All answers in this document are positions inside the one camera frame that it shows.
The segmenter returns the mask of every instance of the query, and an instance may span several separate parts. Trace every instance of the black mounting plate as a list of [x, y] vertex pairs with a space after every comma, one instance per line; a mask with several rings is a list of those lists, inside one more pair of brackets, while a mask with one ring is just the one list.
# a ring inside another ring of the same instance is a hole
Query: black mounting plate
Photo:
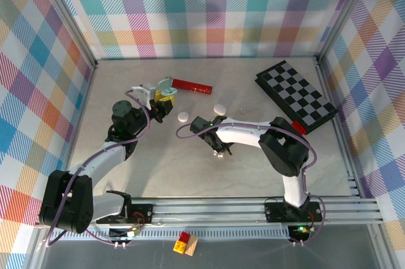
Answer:
[[[145, 218], [145, 223], [152, 223], [152, 216], [148, 215], [148, 212], [153, 213], [153, 204], [133, 204], [132, 213], [139, 212]], [[141, 216], [131, 216], [129, 218], [122, 217], [120, 215], [110, 215], [103, 218], [100, 218], [96, 221], [99, 224], [114, 224], [114, 223], [129, 223], [129, 224], [138, 224], [138, 219]]]
[[314, 222], [322, 221], [322, 214], [320, 212], [321, 208], [316, 201], [310, 201], [308, 203], [307, 208], [302, 212], [298, 220], [288, 217], [286, 209], [287, 208], [283, 202], [265, 203], [266, 221], [268, 223], [311, 223], [312, 219], [308, 214], [309, 212], [313, 214]]

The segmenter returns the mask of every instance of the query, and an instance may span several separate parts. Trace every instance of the colorful plaid backdrop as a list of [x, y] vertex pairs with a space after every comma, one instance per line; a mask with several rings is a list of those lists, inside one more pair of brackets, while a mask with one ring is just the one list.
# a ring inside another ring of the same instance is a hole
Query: colorful plaid backdrop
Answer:
[[66, 0], [99, 58], [312, 56], [345, 0]]
[[360, 0], [328, 55], [329, 84], [368, 197], [405, 268], [405, 0]]
[[20, 268], [90, 66], [49, 0], [0, 0], [0, 268]]

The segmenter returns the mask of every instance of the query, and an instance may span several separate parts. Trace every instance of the white disc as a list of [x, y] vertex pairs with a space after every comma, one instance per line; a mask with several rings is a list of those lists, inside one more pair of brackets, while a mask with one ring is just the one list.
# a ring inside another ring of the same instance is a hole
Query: white disc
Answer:
[[177, 115], [177, 119], [179, 120], [179, 122], [187, 122], [187, 120], [189, 120], [188, 112], [180, 112]]
[[224, 105], [217, 103], [214, 105], [214, 112], [220, 116], [223, 116], [227, 113], [227, 108]]

